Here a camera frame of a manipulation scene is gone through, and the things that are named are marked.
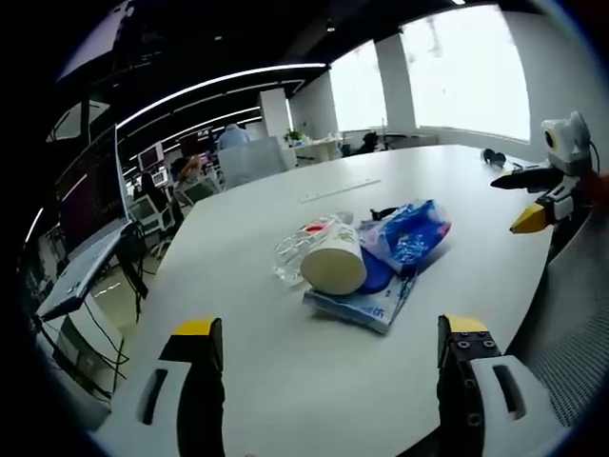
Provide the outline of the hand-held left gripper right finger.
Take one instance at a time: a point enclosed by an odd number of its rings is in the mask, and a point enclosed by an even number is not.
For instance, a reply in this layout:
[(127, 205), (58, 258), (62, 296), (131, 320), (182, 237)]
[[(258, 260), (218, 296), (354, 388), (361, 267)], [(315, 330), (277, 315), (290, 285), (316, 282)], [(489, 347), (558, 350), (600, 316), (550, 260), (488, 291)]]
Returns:
[(441, 456), (545, 456), (564, 438), (548, 390), (474, 318), (438, 319)]

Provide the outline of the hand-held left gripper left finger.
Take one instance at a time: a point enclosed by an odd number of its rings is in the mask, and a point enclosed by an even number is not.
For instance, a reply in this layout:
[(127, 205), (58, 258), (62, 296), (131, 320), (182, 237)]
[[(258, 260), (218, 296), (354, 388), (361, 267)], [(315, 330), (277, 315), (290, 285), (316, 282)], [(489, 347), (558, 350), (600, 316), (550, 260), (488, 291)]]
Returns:
[(222, 320), (181, 324), (116, 392), (96, 441), (108, 456), (223, 456), (223, 368)]

